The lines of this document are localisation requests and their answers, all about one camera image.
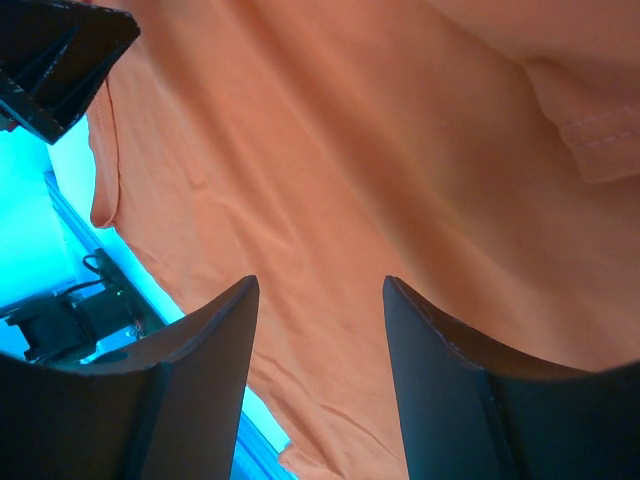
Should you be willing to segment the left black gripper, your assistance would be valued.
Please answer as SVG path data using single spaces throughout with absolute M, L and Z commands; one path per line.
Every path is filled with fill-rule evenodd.
M 139 35 L 126 11 L 78 1 L 3 1 L 1 129 L 22 127 L 55 144 Z

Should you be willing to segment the orange t shirt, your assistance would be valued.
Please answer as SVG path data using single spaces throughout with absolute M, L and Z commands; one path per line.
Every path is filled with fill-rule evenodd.
M 301 479 L 407 475 L 384 279 L 546 360 L 639 356 L 635 1 L 121 1 L 91 219 L 184 311 L 260 283 Z

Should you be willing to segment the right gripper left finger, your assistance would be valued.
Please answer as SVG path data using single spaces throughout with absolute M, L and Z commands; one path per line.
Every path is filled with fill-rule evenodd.
M 257 324 L 249 275 L 90 364 L 1 359 L 5 479 L 227 479 Z

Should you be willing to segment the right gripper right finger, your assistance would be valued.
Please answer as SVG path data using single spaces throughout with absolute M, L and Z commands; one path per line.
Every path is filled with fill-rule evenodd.
M 387 277 L 386 335 L 413 479 L 635 479 L 639 366 L 586 372 L 511 348 Z

